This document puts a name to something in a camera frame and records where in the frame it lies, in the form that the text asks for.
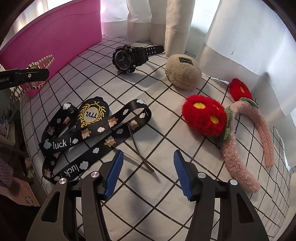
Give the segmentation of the pearl hair claw clip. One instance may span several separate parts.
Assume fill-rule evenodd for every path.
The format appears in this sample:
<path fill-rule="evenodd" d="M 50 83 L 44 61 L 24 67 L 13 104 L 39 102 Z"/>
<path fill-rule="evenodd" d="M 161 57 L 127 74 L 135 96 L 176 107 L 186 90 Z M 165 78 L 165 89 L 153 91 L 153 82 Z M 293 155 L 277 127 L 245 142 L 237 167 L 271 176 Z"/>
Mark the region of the pearl hair claw clip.
<path fill-rule="evenodd" d="M 26 69 L 17 69 L 13 75 L 11 93 L 11 102 L 16 102 L 28 90 L 41 89 L 50 72 L 48 68 L 54 62 L 55 58 L 52 55 L 45 56 L 37 62 L 32 62 Z"/>

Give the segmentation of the white grid bed sheet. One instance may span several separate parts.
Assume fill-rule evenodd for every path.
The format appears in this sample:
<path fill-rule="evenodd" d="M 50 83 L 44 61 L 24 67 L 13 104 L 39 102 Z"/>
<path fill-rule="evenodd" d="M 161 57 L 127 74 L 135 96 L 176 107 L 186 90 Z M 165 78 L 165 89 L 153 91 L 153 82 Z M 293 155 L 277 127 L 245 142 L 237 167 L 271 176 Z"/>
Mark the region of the white grid bed sheet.
<path fill-rule="evenodd" d="M 207 75 L 193 92 L 175 88 L 166 79 L 165 54 L 155 55 L 135 73 L 120 74 L 112 65 L 112 52 L 118 46 L 149 46 L 149 42 L 130 42 L 125 37 L 103 36 L 102 41 L 87 48 L 57 72 L 35 97 L 20 100 L 23 134 L 27 150 L 49 193 L 52 184 L 42 178 L 44 157 L 40 151 L 42 133 L 58 109 L 66 102 L 77 108 L 92 97 L 108 103 L 110 114 L 135 98 L 143 99 L 152 111 L 152 119 L 134 135 L 142 156 L 154 169 L 149 172 L 129 138 L 118 146 L 125 162 L 114 196 L 102 204 L 112 240 L 185 240 L 194 202 L 183 195 L 173 164 L 176 149 L 198 171 L 213 179 L 231 177 L 215 142 L 192 132 L 186 125 L 181 106 L 191 94 L 210 96 L 229 106 L 233 99 L 228 84 Z M 290 195 L 290 167 L 285 160 L 283 141 L 275 126 L 270 128 L 274 146 L 274 166 L 266 168 L 261 140 L 252 122 L 238 114 L 234 121 L 236 145 L 248 170 L 260 182 L 257 193 L 248 194 L 268 235 L 276 240 L 287 216 Z"/>

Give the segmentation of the pink fluffy flower headband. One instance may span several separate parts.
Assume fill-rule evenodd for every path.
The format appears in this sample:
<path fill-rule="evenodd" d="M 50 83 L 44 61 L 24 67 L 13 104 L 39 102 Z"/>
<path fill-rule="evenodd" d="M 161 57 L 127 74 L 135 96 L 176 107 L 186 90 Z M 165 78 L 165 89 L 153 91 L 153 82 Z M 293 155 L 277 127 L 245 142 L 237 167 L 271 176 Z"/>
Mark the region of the pink fluffy flower headband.
<path fill-rule="evenodd" d="M 186 98 L 182 115 L 189 127 L 205 137 L 214 137 L 219 145 L 226 169 L 247 192 L 257 192 L 260 183 L 243 164 L 236 147 L 234 118 L 240 113 L 247 116 L 259 133 L 264 150 L 265 166 L 274 165 L 273 142 L 264 116 L 253 100 L 248 87 L 234 78 L 229 84 L 234 102 L 224 108 L 211 97 L 195 94 Z"/>

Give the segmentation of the pink storage box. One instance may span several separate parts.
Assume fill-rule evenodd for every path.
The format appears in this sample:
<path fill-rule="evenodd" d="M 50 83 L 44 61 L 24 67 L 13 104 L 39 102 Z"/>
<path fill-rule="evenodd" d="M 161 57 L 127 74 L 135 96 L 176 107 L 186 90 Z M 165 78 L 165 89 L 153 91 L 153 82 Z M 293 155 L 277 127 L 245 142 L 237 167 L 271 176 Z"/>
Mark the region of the pink storage box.
<path fill-rule="evenodd" d="M 52 55 L 54 76 L 74 57 L 102 39 L 100 1 L 70 1 L 31 21 L 1 49 L 5 69 L 26 68 Z"/>

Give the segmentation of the beige plush round pouch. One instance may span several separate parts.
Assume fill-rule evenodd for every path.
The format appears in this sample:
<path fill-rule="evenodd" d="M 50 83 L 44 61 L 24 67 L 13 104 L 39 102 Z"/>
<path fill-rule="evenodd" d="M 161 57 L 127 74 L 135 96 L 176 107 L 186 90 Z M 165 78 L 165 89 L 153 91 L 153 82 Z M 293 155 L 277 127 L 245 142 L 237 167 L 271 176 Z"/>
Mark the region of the beige plush round pouch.
<path fill-rule="evenodd" d="M 195 89 L 202 79 L 197 62 L 182 54 L 174 54 L 168 58 L 165 74 L 171 84 L 183 90 Z"/>

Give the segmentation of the black digital wrist watch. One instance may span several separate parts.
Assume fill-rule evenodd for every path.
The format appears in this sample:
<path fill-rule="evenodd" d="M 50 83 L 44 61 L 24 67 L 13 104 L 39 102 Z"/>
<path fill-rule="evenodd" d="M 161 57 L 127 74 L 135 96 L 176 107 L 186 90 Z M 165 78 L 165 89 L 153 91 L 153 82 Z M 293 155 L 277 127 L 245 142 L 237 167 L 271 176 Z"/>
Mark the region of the black digital wrist watch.
<path fill-rule="evenodd" d="M 133 47 L 130 45 L 119 46 L 112 54 L 112 64 L 121 73 L 133 73 L 135 69 L 142 66 L 149 56 L 164 52 L 162 45 L 152 47 Z"/>

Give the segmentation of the white curtain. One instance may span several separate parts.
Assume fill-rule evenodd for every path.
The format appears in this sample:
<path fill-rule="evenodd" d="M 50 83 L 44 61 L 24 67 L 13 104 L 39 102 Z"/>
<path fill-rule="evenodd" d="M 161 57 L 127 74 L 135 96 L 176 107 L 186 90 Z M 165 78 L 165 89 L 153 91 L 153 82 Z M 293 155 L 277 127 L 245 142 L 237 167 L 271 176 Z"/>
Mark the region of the white curtain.
<path fill-rule="evenodd" d="M 23 27 L 70 1 L 1 1 L 1 49 Z M 242 80 L 277 127 L 295 166 L 295 14 L 283 1 L 100 1 L 101 33 L 189 52 L 202 72 Z"/>

